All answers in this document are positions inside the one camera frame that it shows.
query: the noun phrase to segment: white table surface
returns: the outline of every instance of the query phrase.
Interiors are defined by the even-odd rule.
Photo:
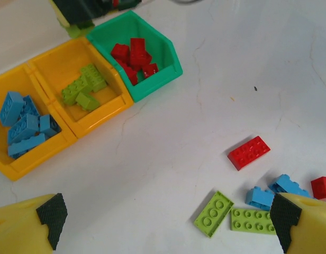
[[[184,74],[19,181],[0,173],[0,206],[63,193],[58,254],[283,253],[229,218],[211,239],[192,220],[213,190],[253,208],[246,191],[280,174],[310,193],[326,176],[326,0],[136,12],[173,41]],[[0,0],[0,73],[68,39],[47,1]],[[271,152],[236,171],[228,149],[256,135]]]

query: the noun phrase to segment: yellow bin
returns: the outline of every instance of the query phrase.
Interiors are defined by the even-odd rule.
[[[62,129],[59,134],[14,160],[8,156],[7,152],[9,128],[3,127],[0,122],[0,171],[10,180],[15,181],[76,142],[77,138],[55,108],[51,105],[45,105],[43,98],[46,95],[35,77],[30,75],[30,69],[26,64],[0,75],[0,110],[8,91],[20,92],[22,96],[30,95],[40,113],[42,115],[51,114]]]
[[[108,86],[92,95],[101,106],[84,111],[79,105],[63,103],[61,91],[80,76],[80,68],[93,63]],[[98,53],[86,38],[70,40],[29,61],[33,75],[74,134],[81,138],[96,127],[133,105],[133,100],[118,72]]]

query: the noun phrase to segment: lime green lego brick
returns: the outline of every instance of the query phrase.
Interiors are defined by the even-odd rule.
[[[61,22],[59,23],[61,27],[64,28],[67,31],[68,35],[73,39],[87,35],[95,27],[95,24],[92,21],[87,21],[77,25],[71,25],[69,27],[65,27]]]
[[[194,225],[208,237],[212,237],[224,218],[230,212],[233,202],[220,192],[216,192],[194,221]]]
[[[87,77],[87,80],[95,93],[106,87],[106,82],[103,76],[92,63],[81,68],[80,72],[83,76]]]
[[[90,94],[79,93],[76,98],[76,102],[80,105],[84,110],[92,111],[97,109],[100,106],[98,100],[96,100]]]
[[[236,209],[231,210],[231,230],[276,234],[275,227],[270,218],[270,212],[260,210]]]
[[[76,103],[76,97],[80,92],[89,93],[91,90],[92,86],[88,83],[86,77],[80,76],[80,78],[62,90],[63,102],[72,106]]]

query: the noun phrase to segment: pile of lego bricks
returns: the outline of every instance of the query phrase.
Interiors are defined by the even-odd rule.
[[[8,155],[17,159],[61,131],[51,115],[41,116],[31,96],[8,92],[0,111],[8,130]]]
[[[265,155],[270,148],[259,137],[255,137],[228,154],[229,160],[238,171]],[[326,177],[311,181],[313,196],[326,201]],[[282,174],[268,185],[270,190],[263,191],[255,186],[246,195],[245,203],[255,209],[235,208],[234,202],[220,192],[216,192],[202,212],[194,221],[194,225],[206,236],[212,237],[225,217],[231,213],[231,230],[276,235],[276,230],[270,217],[270,209],[277,193],[290,193],[306,198],[312,198],[308,191],[301,189],[289,175]]]
[[[91,63],[82,67],[81,76],[62,90],[62,99],[66,105],[78,104],[83,110],[93,111],[101,104],[90,92],[97,93],[107,86],[103,76]]]
[[[124,69],[133,86],[138,83],[137,72],[142,70],[144,78],[158,72],[157,64],[151,63],[152,56],[146,51],[146,41],[143,38],[131,38],[130,47],[117,43],[111,56]]]

